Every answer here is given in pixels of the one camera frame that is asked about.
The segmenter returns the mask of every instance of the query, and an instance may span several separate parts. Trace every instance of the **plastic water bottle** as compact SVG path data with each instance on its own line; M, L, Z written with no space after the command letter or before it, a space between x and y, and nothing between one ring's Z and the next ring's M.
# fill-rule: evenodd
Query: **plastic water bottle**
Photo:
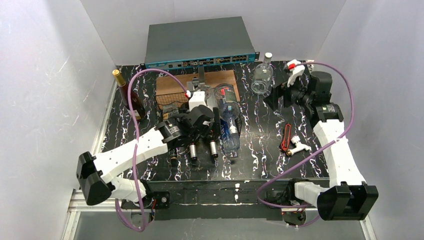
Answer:
M236 119L240 115L236 92L231 84L223 83L215 87L214 95L221 118L222 150L227 157L237 157L240 148L240 133Z
M254 68L251 89L255 94L265 94L271 85L271 80L274 73L273 67L271 66L272 57L272 53L265 53L263 62Z

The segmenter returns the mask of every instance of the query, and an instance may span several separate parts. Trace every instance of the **white bottle cap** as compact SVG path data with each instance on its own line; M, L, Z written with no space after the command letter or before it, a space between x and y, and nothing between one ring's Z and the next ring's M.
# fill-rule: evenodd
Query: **white bottle cap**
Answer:
M273 57L273 54L272 53L270 53L270 52L266 52L265 53L265 58L266 59L271 59Z
M229 127L229 133L231 134L238 134L239 131L237 131L237 128L235 126L230 126Z

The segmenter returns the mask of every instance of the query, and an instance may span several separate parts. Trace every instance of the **black marble table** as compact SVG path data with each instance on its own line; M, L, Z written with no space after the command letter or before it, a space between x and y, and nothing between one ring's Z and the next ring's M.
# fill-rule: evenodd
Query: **black marble table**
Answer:
M288 79L283 71L285 61L273 61L274 78L272 84L280 84ZM290 123L291 135L298 135L302 143L311 146L312 151L319 149L320 143L312 132L303 109L298 106L280 108L272 111L263 102L263 96L254 94L250 89L253 77L253 69L258 62L226 64L222 66L205 67L206 72L234 70L238 92L240 94L240 107L242 114L242 128L240 135L239 158L234 162L226 159L221 153L214 160L210 157L209 146L197 144L199 159L197 162L190 161L190 153L186 148L178 150L177 162L171 162L167 154L148 159L137 165L138 176L148 181L225 181L225 180L266 180L283 173L285 170L303 160L310 153L303 151L292 157L285 156L278 148L281 142L283 129L286 123ZM140 71L139 65L123 66L121 71L124 78L129 82L131 77ZM174 75L193 74L197 69L171 70ZM307 84L309 72L306 69L304 85ZM147 119L139 123L140 135L146 133L158 123L156 111L156 78L162 76L155 72L140 76L134 84L144 107L147 111ZM121 101L118 89L113 100L111 113L104 136L102 152L112 150L120 145L132 141L135 138L134 124L129 113ZM123 172L123 178L130 178L131 170ZM311 159L308 163L285 178L327 178L328 170L321 154Z

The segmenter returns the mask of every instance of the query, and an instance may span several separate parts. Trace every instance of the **gray wall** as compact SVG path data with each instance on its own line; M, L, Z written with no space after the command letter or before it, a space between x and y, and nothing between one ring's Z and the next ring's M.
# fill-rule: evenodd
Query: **gray wall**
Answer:
M243 17L261 58L314 59L345 1L81 0L117 65L145 62L151 24L234 16Z
M60 239L111 57L79 0L0 3L0 239Z
M348 0L318 61L350 80L355 123L348 133L356 164L379 199L370 218L378 239L424 238L424 2ZM349 100L333 75L333 101Z

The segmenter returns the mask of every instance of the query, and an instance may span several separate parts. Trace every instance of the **empty glass bottle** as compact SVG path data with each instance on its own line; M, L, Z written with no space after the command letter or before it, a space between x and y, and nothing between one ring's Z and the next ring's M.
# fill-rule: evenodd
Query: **empty glass bottle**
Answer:
M273 67L271 66L271 58L273 54L265 53L263 62L255 67L253 73L253 81L251 89L255 94L263 95L268 91L273 78Z

